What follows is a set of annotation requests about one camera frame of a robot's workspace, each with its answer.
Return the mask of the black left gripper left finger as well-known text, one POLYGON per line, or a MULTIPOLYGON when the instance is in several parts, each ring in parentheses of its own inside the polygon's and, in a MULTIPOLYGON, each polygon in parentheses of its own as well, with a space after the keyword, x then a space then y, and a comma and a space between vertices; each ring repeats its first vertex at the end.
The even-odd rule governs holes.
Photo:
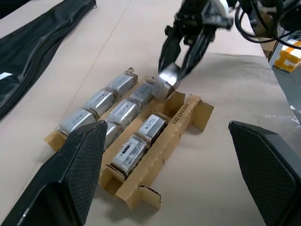
POLYGON ((105 120, 81 126, 33 177, 0 226, 83 226, 100 175, 105 120))

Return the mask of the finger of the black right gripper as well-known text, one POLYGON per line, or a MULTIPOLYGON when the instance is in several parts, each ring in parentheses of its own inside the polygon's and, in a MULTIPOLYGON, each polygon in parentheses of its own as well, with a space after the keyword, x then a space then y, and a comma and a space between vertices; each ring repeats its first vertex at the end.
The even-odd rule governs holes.
POLYGON ((180 33, 180 30, 177 27, 167 25, 165 28, 165 35, 167 38, 162 46, 158 62, 159 73, 171 63, 174 63, 181 52, 180 42, 183 36, 180 33))
POLYGON ((180 70, 180 80, 186 77, 203 58, 209 44, 214 41, 216 28, 204 26, 187 51, 180 70))

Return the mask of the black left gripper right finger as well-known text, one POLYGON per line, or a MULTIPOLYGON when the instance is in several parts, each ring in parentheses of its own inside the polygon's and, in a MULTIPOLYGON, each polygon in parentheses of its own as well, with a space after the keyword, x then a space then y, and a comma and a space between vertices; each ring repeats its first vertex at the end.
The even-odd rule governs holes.
POLYGON ((228 128, 266 226, 301 226, 301 157, 273 131, 239 121, 228 128))

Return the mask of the brown cardboard piece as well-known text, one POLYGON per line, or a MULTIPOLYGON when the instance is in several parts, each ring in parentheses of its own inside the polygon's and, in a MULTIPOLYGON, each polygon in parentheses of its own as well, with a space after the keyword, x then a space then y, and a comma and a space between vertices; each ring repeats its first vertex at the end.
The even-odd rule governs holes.
MULTIPOLYGON (((265 24, 271 28, 272 26, 272 17, 267 13, 260 11, 260 15, 265 22, 265 24)), ((260 22, 258 16, 256 16, 256 27, 254 29, 254 33, 257 36, 264 37, 264 38, 272 38, 270 32, 266 30, 266 28, 260 22)), ((272 41, 270 43, 261 44, 261 47, 264 51, 271 52, 274 49, 276 41, 272 41)))

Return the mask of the yellow and white box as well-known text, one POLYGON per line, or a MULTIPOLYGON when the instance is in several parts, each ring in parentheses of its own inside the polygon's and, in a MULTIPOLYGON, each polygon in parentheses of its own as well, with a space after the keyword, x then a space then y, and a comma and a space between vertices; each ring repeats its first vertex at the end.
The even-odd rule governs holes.
POLYGON ((293 72, 301 66, 301 49, 283 46, 274 62, 274 66, 288 73, 293 72))

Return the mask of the brown cardboard tray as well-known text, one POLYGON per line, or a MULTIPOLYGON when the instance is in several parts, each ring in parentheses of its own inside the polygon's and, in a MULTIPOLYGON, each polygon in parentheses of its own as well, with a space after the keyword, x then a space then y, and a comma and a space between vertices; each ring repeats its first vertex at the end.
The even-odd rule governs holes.
MULTIPOLYGON (((108 114, 123 100, 130 99, 130 94, 137 89, 142 83, 154 85, 150 78, 138 80, 137 84, 132 87, 124 96, 118 97, 117 93, 111 91, 115 95, 115 103, 113 106, 100 118, 89 110, 85 105, 82 107, 90 111, 96 121, 105 120, 108 114)), ((100 175, 97 185, 112 196, 124 201, 129 208, 134 208, 139 201, 145 201, 159 208, 161 206, 161 194, 151 188, 151 184, 161 171, 165 162, 170 157, 171 153, 177 147, 181 136, 188 126, 193 126, 200 131, 203 131, 212 114, 213 106, 205 103, 201 97, 196 95, 186 96, 183 93, 174 91, 167 99, 161 103, 152 98, 152 100, 142 105, 135 102, 140 107, 140 113, 137 117, 124 129, 120 128, 118 138, 103 152, 100 175), (137 166, 126 177, 116 168, 111 165, 114 156, 119 152, 121 147, 132 135, 137 135, 138 129, 148 119, 151 114, 160 116, 167 121, 167 126, 164 128, 155 142, 150 145, 146 154, 139 161, 137 166)), ((67 135, 55 129, 49 134, 45 141, 54 151, 59 151, 67 139, 67 135)))

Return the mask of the clear plastic wrap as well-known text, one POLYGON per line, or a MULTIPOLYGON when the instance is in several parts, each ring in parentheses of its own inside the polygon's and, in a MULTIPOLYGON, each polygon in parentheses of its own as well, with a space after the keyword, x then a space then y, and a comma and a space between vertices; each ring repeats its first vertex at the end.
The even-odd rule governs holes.
POLYGON ((297 110, 293 105, 291 105, 290 108, 293 111, 294 115, 296 116, 299 124, 301 125, 301 111, 297 110))

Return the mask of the long black zippered bag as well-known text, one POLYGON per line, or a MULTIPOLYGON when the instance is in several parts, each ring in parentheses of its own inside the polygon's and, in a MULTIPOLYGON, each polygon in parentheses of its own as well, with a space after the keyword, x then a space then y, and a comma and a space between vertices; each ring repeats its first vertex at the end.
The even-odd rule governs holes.
POLYGON ((63 0, 0 38, 0 120, 39 79, 64 38, 95 5, 96 0, 63 0))

